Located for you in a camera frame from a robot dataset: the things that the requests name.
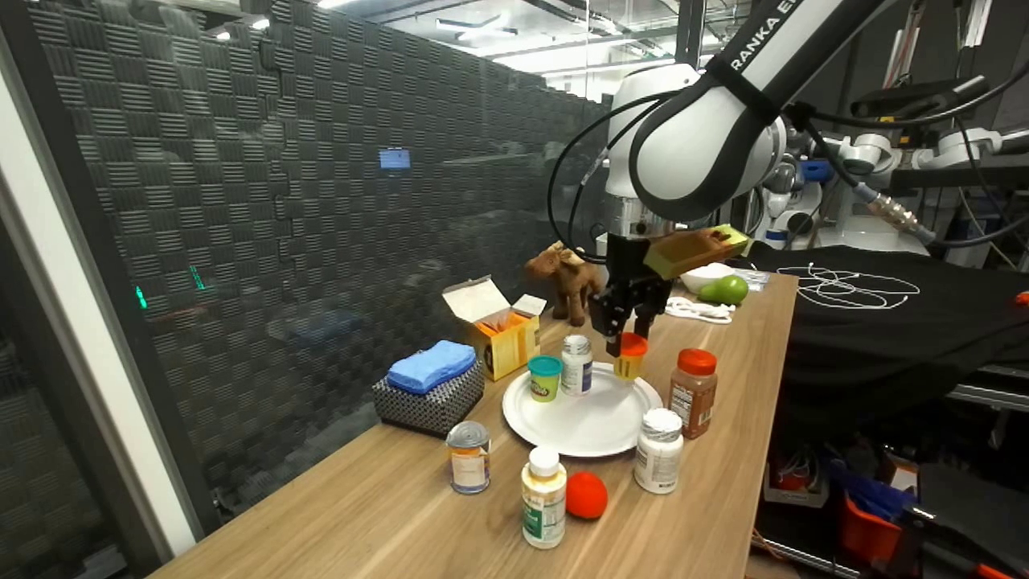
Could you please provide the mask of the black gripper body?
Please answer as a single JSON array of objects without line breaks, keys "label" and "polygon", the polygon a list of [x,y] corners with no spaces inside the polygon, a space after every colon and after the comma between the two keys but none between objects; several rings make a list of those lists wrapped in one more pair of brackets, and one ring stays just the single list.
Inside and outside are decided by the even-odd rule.
[{"label": "black gripper body", "polygon": [[591,319],[609,313],[618,322],[638,319],[641,304],[661,304],[666,308],[673,283],[657,276],[648,264],[643,255],[651,251],[648,238],[609,238],[609,283],[603,292],[591,298],[590,313]]}]

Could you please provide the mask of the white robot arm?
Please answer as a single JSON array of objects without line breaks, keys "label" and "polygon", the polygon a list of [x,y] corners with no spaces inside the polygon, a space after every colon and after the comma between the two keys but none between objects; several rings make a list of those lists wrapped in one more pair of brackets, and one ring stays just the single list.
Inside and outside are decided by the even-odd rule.
[{"label": "white robot arm", "polygon": [[761,0],[704,65],[630,71],[604,141],[609,283],[590,302],[591,327],[622,351],[624,323],[651,334],[673,273],[648,255],[668,223],[719,212],[755,188],[785,156],[785,108],[888,0]]}]

